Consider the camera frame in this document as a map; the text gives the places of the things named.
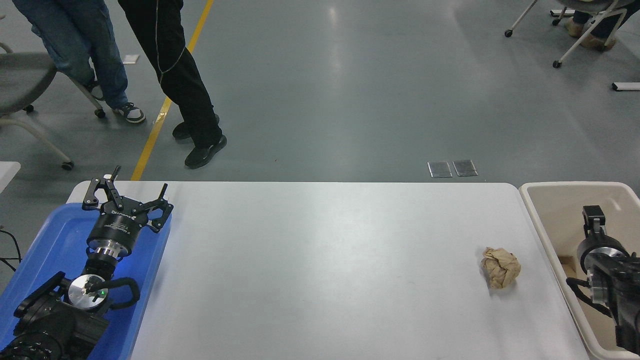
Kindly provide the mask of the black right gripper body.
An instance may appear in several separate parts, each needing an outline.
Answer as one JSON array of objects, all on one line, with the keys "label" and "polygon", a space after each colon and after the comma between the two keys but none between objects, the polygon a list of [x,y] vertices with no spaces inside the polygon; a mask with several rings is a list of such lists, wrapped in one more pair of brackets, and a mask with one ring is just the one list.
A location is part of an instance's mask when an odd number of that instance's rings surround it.
[{"label": "black right gripper body", "polygon": [[628,257],[628,251],[615,238],[606,234],[589,234],[578,246],[579,260],[585,260],[590,254],[603,254],[610,257]]}]

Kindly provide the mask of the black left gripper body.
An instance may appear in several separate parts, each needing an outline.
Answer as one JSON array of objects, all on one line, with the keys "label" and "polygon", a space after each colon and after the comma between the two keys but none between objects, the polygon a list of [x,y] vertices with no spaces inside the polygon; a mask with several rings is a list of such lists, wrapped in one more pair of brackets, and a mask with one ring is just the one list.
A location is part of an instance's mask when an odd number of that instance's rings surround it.
[{"label": "black left gripper body", "polygon": [[123,199],[120,209],[115,202],[105,202],[100,206],[99,217],[87,237],[92,249],[103,248],[108,243],[118,244],[118,248],[134,249],[142,227],[149,220],[149,210],[138,208],[136,200]]}]

